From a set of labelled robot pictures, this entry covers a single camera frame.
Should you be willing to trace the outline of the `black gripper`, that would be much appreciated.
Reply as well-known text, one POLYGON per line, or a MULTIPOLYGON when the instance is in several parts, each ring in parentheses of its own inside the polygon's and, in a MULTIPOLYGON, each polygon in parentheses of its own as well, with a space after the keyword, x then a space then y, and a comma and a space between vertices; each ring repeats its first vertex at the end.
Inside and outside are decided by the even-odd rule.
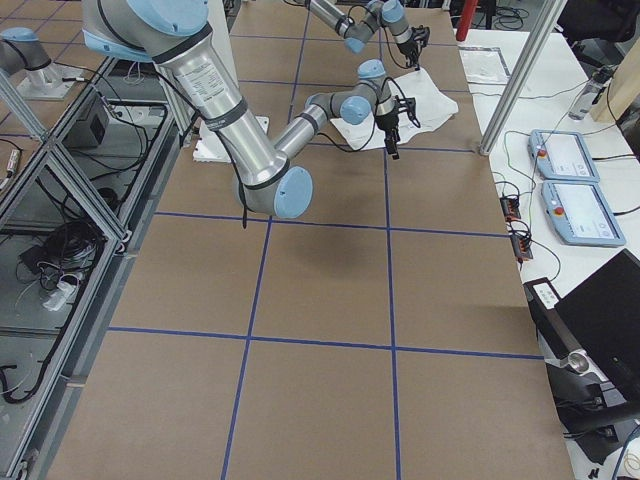
POLYGON ((384 132, 385 148, 393 160, 399 159, 399 107, 394 105, 388 112, 374 116, 376 126, 384 132))
POLYGON ((420 69, 420 55, 422 49, 419 49, 412 38, 398 44, 400 52, 404 55, 407 68, 414 68, 415 71, 420 69))

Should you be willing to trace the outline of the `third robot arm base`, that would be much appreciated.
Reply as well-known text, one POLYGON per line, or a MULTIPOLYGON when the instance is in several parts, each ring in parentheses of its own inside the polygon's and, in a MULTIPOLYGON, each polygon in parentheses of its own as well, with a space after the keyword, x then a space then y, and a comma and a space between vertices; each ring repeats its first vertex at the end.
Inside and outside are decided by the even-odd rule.
POLYGON ((53 62, 35 32, 12 27, 1 32, 1 71, 8 77, 24 72, 17 85, 27 100, 63 100, 84 70, 53 62))

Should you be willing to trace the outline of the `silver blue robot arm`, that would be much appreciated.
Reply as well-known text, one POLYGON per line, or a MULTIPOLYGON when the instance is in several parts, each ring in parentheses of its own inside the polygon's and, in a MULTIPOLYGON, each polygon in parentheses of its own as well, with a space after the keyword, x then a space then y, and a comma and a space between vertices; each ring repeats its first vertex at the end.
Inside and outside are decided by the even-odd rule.
POLYGON ((411 26, 401 1, 369 1, 361 5, 364 15, 359 20, 331 1, 295 1, 294 4, 304 7, 330 27, 355 54, 361 53, 379 30, 389 33, 405 58, 403 65, 396 65, 403 69, 420 69, 420 56, 428 44, 430 29, 422 25, 411 26))
POLYGON ((387 152, 395 155, 399 116, 415 113, 414 99, 393 94, 382 62, 373 59, 359 66, 352 89, 310 97, 270 140, 214 49, 207 2, 85 1, 82 13, 89 49, 171 72, 227 151, 236 172, 236 196, 248 211, 292 219, 307 210, 312 177, 291 162, 329 120, 358 125, 372 116, 385 134, 387 152))

